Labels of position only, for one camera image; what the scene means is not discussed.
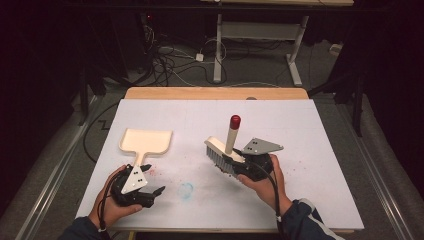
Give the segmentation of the black metal stand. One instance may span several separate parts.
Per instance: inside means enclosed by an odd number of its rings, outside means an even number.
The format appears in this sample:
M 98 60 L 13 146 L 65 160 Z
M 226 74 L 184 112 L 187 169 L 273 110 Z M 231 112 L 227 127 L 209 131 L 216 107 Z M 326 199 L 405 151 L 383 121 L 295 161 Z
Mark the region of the black metal stand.
M 85 67 L 82 67 L 79 73 L 79 96 L 80 96 L 80 108 L 81 108 L 81 117 L 80 117 L 79 125 L 82 126 L 87 119 L 88 108 L 89 108 Z
M 358 137 L 362 136 L 361 132 L 361 115 L 364 94 L 364 74 L 345 73 L 333 80 L 329 80 L 307 91 L 307 95 L 312 97 L 320 92 L 329 92 L 334 90 L 334 101 L 337 104 L 346 104 L 352 102 L 352 127 Z

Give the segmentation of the person's right hand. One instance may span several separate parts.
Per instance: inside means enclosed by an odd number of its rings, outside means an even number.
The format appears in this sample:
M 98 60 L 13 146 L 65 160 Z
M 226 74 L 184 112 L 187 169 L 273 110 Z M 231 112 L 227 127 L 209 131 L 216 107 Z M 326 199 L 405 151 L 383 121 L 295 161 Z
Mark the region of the person's right hand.
M 285 179 L 277 156 L 271 154 L 270 158 L 274 168 L 271 173 L 271 179 L 254 182 L 245 175 L 238 175 L 237 179 L 248 188 L 254 190 L 262 201 L 278 212 L 279 216 L 283 216 L 291 207 L 292 201 L 287 197 Z

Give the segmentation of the cream brush with red tip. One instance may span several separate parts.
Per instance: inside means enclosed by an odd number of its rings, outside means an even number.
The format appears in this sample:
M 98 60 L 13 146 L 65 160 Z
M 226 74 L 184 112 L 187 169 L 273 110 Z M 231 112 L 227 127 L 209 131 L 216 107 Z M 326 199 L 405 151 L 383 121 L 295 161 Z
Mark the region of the cream brush with red tip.
M 235 140 L 241 123 L 241 117 L 233 115 L 230 118 L 229 130 L 226 142 L 223 143 L 219 139 L 210 136 L 204 143 L 206 144 L 206 155 L 214 162 L 215 166 L 221 170 L 223 156 L 227 155 L 233 158 L 240 157 L 233 151 Z

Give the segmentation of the wooden table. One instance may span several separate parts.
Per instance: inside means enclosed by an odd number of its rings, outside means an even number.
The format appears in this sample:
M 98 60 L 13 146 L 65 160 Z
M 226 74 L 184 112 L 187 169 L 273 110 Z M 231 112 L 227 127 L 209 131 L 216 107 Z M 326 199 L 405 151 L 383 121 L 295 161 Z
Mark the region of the wooden table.
M 131 87 L 125 99 L 159 100 L 307 100 L 301 88 Z

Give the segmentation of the metal floor rail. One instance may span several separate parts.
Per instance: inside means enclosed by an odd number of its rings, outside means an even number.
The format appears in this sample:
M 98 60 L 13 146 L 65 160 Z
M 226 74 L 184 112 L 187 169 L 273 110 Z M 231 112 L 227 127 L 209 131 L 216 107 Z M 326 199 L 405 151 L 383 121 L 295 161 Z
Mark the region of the metal floor rail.
M 374 159 L 368 151 L 365 142 L 359 137 L 350 123 L 350 114 L 347 108 L 343 105 L 338 105 L 337 109 L 343 118 L 344 123 L 347 125 L 350 134 L 352 135 L 356 146 L 360 151 L 360 159 L 365 171 L 370 179 L 379 201 L 384 209 L 385 215 L 388 217 L 390 224 L 398 238 L 398 240 L 415 240 L 405 218 L 402 216 L 401 210 L 390 192 L 388 186 L 383 180 L 383 177 L 378 170 Z
M 58 163 L 52 168 L 51 174 L 45 186 L 41 190 L 39 197 L 19 230 L 15 240 L 34 239 L 34 236 L 37 233 L 52 201 L 54 200 L 66 172 L 68 171 L 75 149 L 77 148 L 80 139 L 88 129 L 88 125 L 90 124 L 94 113 L 98 110 L 102 100 L 103 98 L 98 96 L 93 96 L 91 98 L 88 105 L 89 112 L 82 117 L 82 120 L 78 123 L 76 129 L 71 134 L 71 142 Z

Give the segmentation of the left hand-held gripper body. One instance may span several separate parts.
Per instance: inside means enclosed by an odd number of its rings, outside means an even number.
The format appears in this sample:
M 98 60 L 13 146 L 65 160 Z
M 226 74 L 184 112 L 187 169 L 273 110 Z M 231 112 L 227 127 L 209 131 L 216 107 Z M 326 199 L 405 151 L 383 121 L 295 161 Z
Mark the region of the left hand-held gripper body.
M 155 196 L 152 193 L 143 193 L 140 189 L 147 185 L 144 172 L 140 166 L 131 166 L 119 172 L 111 187 L 111 195 L 119 206 L 130 206 L 134 204 L 150 208 L 154 204 Z

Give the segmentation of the person's left hand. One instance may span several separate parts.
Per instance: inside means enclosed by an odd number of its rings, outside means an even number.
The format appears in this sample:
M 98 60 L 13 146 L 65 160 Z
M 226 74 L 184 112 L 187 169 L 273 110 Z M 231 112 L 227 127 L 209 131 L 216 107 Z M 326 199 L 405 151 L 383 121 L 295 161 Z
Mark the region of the person's left hand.
M 112 197 L 108 196 L 110 192 L 108 186 L 113 181 L 114 176 L 124 169 L 125 165 L 122 165 L 109 175 L 103 188 L 98 193 L 94 206 L 88 215 L 89 219 L 98 227 L 98 229 L 111 227 L 119 219 L 142 210 L 142 206 L 138 204 L 126 207 L 119 206 L 115 203 Z

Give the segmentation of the white metal desk frame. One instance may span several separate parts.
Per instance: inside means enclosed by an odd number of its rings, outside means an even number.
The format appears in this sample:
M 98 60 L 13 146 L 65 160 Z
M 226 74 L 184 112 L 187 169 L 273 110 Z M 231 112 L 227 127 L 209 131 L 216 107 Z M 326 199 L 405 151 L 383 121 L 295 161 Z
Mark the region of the white metal desk frame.
M 304 7 L 306 10 L 313 7 L 351 7 L 353 0 L 202 0 L 210 2 L 214 7 L 248 7 L 252 6 L 258 10 L 259 6 L 270 7 Z M 296 57 L 307 28 L 309 14 L 303 14 L 297 23 L 268 23 L 254 20 L 248 17 L 246 20 L 224 19 L 222 13 L 217 14 L 216 22 L 216 42 L 214 57 L 213 82 L 222 83 L 224 77 L 223 60 L 227 53 L 227 48 L 223 43 L 226 39 L 253 39 L 253 40 L 279 40 L 293 41 L 292 51 L 285 56 L 286 64 L 291 74 L 293 84 L 296 87 L 302 86 L 297 66 Z

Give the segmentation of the cream plastic dustpan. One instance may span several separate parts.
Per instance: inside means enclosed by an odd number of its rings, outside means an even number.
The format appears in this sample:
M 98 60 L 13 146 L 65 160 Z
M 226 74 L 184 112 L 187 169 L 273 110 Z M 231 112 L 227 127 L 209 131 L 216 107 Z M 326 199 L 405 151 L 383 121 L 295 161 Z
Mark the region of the cream plastic dustpan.
M 146 156 L 164 154 L 171 142 L 172 131 L 140 130 L 127 128 L 119 148 L 135 154 L 135 166 L 141 166 Z

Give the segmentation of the white board mat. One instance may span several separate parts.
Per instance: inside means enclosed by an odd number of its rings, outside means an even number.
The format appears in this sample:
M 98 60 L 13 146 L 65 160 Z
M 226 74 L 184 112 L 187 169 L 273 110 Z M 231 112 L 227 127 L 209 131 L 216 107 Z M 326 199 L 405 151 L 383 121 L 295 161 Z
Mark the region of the white board mat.
M 232 115 L 241 118 L 235 146 L 257 137 L 282 145 L 277 156 L 287 195 L 306 198 L 335 231 L 364 225 L 311 100 L 133 100 L 120 102 L 78 215 L 88 214 L 107 177 L 134 156 L 120 149 L 126 129 L 169 130 L 168 151 L 147 158 L 146 189 L 162 188 L 152 207 L 115 224 L 118 230 L 274 232 L 274 211 L 254 191 L 222 173 L 205 140 L 225 140 Z

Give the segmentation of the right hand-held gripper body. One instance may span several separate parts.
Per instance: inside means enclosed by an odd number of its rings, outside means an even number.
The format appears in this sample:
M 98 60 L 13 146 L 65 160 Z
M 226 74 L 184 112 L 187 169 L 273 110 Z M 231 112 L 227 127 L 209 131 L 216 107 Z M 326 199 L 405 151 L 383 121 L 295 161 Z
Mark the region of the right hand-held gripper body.
M 284 147 L 280 144 L 253 138 L 242 150 L 240 150 L 245 159 L 245 169 L 241 174 L 247 176 L 254 182 L 266 179 L 273 171 L 270 153 L 283 149 Z

